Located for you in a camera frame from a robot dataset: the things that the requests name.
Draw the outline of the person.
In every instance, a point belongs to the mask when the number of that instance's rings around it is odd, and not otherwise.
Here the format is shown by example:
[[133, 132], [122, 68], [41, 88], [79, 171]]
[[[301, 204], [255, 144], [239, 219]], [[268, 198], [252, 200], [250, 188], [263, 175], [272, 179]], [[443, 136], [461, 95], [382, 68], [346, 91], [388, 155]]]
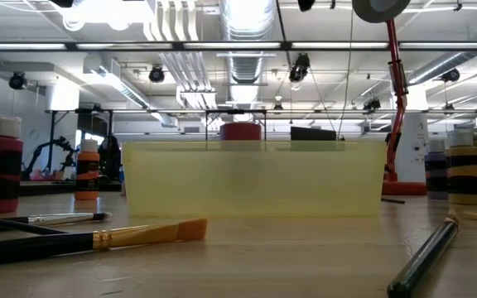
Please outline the person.
[[99, 145], [99, 170], [110, 180], [119, 180], [121, 150], [115, 136], [107, 137]]

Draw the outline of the flat paintbrush gold ferrule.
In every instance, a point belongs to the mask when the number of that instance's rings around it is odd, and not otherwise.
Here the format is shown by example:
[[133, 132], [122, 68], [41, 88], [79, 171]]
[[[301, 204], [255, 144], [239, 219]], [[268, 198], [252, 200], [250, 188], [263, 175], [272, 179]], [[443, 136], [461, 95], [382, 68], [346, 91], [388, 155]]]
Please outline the flat paintbrush gold ferrule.
[[207, 225], [207, 219], [193, 219], [174, 224], [4, 240], [0, 241], [0, 265], [110, 248], [202, 240]]

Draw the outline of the thin black-handled paintbrush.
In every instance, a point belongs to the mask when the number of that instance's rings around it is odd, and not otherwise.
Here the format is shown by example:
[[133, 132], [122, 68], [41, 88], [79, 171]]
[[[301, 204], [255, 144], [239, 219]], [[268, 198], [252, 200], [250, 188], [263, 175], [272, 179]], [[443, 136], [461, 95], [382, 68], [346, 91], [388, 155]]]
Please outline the thin black-handled paintbrush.
[[65, 234], [65, 232], [60, 230], [55, 230], [52, 228], [44, 228], [41, 226], [30, 225], [28, 223], [16, 222], [7, 219], [0, 219], [0, 232], [6, 231], [18, 231], [25, 233], [32, 233], [36, 235], [55, 235], [55, 234]]

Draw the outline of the red lamp stand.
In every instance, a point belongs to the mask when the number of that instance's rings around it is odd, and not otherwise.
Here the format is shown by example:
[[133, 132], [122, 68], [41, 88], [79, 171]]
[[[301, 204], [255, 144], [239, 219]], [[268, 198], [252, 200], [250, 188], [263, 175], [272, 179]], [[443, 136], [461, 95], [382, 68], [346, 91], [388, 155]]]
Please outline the red lamp stand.
[[407, 80], [399, 55], [399, 42], [395, 18], [410, 4], [411, 0], [351, 0], [356, 15], [368, 23], [384, 22], [388, 32], [388, 46], [391, 60], [388, 62], [392, 79], [393, 94], [396, 97], [392, 131], [387, 135], [386, 164], [384, 167], [382, 195], [425, 195], [426, 185], [422, 182], [401, 182], [396, 170], [396, 155], [402, 136], [402, 122], [407, 106]]

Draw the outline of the paintbrush with silver ferrule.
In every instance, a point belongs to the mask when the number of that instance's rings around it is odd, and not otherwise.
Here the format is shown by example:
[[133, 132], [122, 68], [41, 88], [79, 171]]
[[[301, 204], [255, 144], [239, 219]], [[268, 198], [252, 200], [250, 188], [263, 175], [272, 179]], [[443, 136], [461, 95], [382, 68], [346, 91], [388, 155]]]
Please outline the paintbrush with silver ferrule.
[[42, 214], [26, 217], [6, 218], [6, 220], [31, 224], [36, 226], [51, 226], [60, 224], [74, 224], [89, 221], [104, 221], [112, 217], [111, 213], [72, 213], [72, 214]]

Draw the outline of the white round pillar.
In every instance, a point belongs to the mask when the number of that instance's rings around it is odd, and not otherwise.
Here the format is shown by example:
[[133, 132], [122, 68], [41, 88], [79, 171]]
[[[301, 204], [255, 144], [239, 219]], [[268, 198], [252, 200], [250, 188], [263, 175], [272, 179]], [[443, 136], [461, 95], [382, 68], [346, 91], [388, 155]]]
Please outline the white round pillar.
[[396, 171], [401, 182], [424, 182], [426, 142], [428, 139], [427, 115], [406, 113], [397, 147]]

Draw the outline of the orange paint bottle black label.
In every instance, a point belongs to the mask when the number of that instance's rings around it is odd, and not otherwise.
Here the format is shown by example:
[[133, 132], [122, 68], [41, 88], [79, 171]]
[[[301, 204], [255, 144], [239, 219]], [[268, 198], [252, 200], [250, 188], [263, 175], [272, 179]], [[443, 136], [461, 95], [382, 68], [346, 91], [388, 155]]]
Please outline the orange paint bottle black label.
[[98, 143], [84, 139], [76, 161], [76, 200], [96, 200], [99, 197], [99, 159]]

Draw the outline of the silver round air duct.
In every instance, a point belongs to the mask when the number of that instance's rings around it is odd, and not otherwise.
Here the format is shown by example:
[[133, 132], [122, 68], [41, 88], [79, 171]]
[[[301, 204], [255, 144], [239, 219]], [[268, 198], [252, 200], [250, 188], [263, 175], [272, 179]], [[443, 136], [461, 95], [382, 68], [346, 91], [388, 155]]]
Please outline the silver round air duct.
[[[219, 0], [221, 29], [226, 41], [266, 41], [272, 35], [276, 0]], [[228, 58], [231, 81], [255, 84], [265, 59], [232, 56]]]

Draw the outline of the yellow paint bottle black label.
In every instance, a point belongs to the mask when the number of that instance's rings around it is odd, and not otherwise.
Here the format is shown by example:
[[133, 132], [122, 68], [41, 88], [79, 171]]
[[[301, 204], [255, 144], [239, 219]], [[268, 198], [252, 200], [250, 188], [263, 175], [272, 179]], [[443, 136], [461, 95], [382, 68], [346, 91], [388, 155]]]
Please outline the yellow paint bottle black label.
[[448, 201], [477, 205], [477, 147], [471, 129], [458, 128], [447, 133], [446, 149]]

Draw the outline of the maroon plastic cup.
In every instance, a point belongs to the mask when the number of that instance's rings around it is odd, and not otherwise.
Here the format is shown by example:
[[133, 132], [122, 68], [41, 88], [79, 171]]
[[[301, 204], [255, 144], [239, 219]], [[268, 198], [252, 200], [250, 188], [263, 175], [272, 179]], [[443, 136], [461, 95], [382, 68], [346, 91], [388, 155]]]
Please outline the maroon plastic cup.
[[260, 141], [262, 128], [256, 123], [226, 123], [219, 135], [222, 141]]

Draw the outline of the small purple paint bottle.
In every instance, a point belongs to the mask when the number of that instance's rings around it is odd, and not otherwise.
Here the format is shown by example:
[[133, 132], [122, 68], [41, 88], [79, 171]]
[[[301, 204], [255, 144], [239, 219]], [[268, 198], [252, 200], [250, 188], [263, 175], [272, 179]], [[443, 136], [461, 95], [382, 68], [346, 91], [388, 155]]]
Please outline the small purple paint bottle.
[[442, 139], [430, 140], [424, 156], [428, 199], [448, 200], [446, 147]]

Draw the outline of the yellow translucent plastic bin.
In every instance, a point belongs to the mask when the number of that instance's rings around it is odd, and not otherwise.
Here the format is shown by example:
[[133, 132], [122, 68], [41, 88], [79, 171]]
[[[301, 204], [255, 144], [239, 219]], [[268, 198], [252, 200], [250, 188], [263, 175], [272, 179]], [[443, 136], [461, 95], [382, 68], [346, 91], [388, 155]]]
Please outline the yellow translucent plastic bin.
[[129, 211], [155, 217], [375, 216], [383, 142], [129, 142]]

